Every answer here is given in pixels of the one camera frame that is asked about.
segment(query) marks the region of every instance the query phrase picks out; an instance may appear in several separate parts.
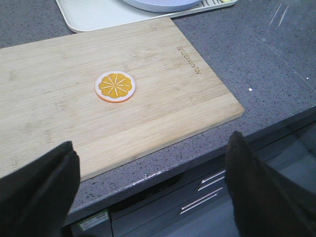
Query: speckled countertop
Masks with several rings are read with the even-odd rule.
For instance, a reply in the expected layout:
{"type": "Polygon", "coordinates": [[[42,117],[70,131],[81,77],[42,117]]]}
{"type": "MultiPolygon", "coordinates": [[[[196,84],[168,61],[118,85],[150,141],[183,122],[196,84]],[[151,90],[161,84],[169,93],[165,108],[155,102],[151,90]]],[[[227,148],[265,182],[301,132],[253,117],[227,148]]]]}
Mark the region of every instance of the speckled countertop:
{"type": "MultiPolygon", "coordinates": [[[[316,106],[314,0],[239,0],[174,22],[245,113],[81,183],[66,223],[223,153],[234,130],[251,139],[316,106]]],[[[1,48],[73,34],[54,0],[2,0],[0,29],[1,48]]]]}

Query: orange slice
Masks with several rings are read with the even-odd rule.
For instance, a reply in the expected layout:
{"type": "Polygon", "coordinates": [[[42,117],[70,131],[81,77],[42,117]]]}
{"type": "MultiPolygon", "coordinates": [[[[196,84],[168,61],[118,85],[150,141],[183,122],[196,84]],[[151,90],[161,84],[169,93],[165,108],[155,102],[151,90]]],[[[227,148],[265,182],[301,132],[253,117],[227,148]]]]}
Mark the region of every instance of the orange slice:
{"type": "Polygon", "coordinates": [[[121,71],[110,71],[99,76],[94,89],[102,100],[119,103],[128,100],[134,94],[136,84],[131,75],[121,71]]]}

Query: white tray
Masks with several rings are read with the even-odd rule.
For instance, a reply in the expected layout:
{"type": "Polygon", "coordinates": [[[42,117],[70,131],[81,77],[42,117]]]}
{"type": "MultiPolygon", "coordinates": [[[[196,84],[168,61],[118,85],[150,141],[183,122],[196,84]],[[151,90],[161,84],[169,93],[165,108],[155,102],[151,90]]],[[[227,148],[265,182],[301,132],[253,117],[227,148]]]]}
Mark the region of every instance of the white tray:
{"type": "Polygon", "coordinates": [[[178,17],[230,6],[237,1],[203,0],[190,10],[156,13],[137,9],[122,0],[56,0],[67,26],[76,33],[164,16],[178,17]]]}

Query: wooden cutting board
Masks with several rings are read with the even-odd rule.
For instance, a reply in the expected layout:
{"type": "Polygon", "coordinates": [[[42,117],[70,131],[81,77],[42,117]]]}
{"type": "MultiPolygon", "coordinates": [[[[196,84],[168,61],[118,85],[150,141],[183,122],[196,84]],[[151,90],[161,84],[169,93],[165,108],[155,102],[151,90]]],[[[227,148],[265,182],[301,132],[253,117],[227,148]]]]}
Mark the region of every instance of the wooden cutting board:
{"type": "Polygon", "coordinates": [[[240,117],[243,107],[168,18],[0,50],[0,177],[64,141],[81,180],[240,117]],[[122,103],[95,94],[124,71],[136,92],[122,103]]]}

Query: light blue plate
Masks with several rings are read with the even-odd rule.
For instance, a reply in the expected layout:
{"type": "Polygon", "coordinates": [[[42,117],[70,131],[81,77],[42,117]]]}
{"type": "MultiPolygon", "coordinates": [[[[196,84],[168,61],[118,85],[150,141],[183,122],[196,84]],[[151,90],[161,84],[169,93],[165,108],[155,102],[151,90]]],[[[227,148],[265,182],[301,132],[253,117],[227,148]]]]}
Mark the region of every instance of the light blue plate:
{"type": "Polygon", "coordinates": [[[175,12],[190,9],[201,0],[123,0],[124,2],[153,12],[175,12]]]}

